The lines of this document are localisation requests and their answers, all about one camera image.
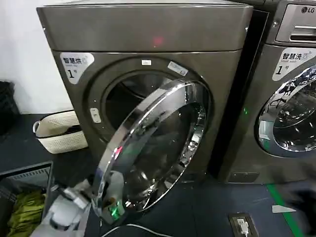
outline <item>washing machine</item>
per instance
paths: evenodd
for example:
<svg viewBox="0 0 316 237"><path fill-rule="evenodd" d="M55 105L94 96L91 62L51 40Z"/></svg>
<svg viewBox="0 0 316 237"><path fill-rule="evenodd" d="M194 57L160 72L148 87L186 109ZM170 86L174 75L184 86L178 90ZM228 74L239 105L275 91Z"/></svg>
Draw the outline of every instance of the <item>washing machine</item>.
<svg viewBox="0 0 316 237"><path fill-rule="evenodd" d="M100 161L94 207L103 219L148 209L183 173L184 180L205 174L251 13L251 6L221 0L38 8Z"/></svg>
<svg viewBox="0 0 316 237"><path fill-rule="evenodd" d="M257 61L215 173L225 182L302 180L316 166L316 2L268 4Z"/></svg>

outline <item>white cable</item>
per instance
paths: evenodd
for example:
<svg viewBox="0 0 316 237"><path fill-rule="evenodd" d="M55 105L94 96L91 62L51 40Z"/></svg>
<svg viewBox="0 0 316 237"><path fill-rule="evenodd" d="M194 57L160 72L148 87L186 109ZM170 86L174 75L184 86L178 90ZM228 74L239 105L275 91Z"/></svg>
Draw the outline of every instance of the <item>white cable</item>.
<svg viewBox="0 0 316 237"><path fill-rule="evenodd" d="M141 229L143 229L143 230L145 230L145 231L148 231L148 232L150 232L150 233L152 233L152 234L154 234L154 235L156 235L156 236L173 237L173 236L168 236L168 235L164 235L164 234L157 233L157 232L152 231L152 230L150 230L150 229L148 229L148 228L146 228L146 227L139 226L139 225L135 225L135 224L127 224L127 226L133 226L133 227L141 228ZM121 227L121 226L117 226L117 227L111 229L110 231L108 231L108 232L106 232L104 235L102 235L101 237L107 236L109 233L111 233L111 232L117 230L119 227Z"/></svg>

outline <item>green cloth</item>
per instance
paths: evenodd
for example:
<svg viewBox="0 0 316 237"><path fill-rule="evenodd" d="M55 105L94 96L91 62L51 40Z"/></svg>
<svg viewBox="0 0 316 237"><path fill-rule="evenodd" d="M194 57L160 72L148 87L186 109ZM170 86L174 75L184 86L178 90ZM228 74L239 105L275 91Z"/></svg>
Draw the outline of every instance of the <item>green cloth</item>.
<svg viewBox="0 0 316 237"><path fill-rule="evenodd" d="M41 191L17 195L13 213L8 221L7 237L28 237L39 225L44 208L45 195Z"/></svg>

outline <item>black crate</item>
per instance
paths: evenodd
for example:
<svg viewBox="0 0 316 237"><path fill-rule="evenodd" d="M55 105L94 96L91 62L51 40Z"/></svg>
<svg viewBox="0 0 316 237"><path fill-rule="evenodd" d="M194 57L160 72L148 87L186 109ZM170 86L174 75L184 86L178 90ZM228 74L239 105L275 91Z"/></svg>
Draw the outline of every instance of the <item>black crate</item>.
<svg viewBox="0 0 316 237"><path fill-rule="evenodd" d="M5 134L20 115L13 94L13 83L0 81L0 135Z"/></svg>

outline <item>green light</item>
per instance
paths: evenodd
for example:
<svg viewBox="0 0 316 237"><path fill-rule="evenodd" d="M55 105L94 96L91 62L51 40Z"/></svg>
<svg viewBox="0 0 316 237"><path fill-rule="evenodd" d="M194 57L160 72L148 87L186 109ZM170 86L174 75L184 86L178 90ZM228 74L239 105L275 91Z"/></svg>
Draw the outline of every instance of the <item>green light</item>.
<svg viewBox="0 0 316 237"><path fill-rule="evenodd" d="M243 108L243 113L244 113L245 115L247 115L247 114L249 113L248 109Z"/></svg>
<svg viewBox="0 0 316 237"><path fill-rule="evenodd" d="M111 216L113 217L114 220L119 219L119 211L117 206L111 206L109 207L109 211L111 213Z"/></svg>

